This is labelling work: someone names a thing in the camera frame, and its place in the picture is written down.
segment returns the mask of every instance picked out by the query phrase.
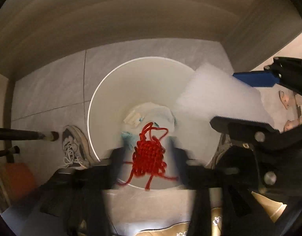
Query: gray floor tile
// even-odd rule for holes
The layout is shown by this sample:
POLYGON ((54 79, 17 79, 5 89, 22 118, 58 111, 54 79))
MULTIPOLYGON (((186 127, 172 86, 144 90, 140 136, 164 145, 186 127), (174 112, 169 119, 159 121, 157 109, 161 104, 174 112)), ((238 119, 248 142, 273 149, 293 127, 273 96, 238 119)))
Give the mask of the gray floor tile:
POLYGON ((193 191, 171 188, 166 190, 144 191, 131 186, 106 191, 108 211, 118 233, 134 235, 126 231, 128 223, 141 224, 142 229, 189 221, 193 204, 193 191))
MULTIPOLYGON (((62 128, 68 124, 86 132, 83 103, 18 119, 12 122, 11 127, 21 130, 57 131, 61 134, 62 128)), ((21 150, 17 162, 25 162, 29 166, 39 185, 45 183, 58 167, 63 165, 61 136, 55 142, 32 140, 13 141, 12 144, 19 146, 21 150)))
POLYGON ((197 69, 202 62, 233 73, 228 57, 218 42, 195 39, 145 39, 103 45, 86 52, 84 98, 90 101, 101 80, 122 63, 143 56, 162 56, 197 69))
POLYGON ((83 102, 85 51, 56 60, 15 84, 12 120, 83 102))

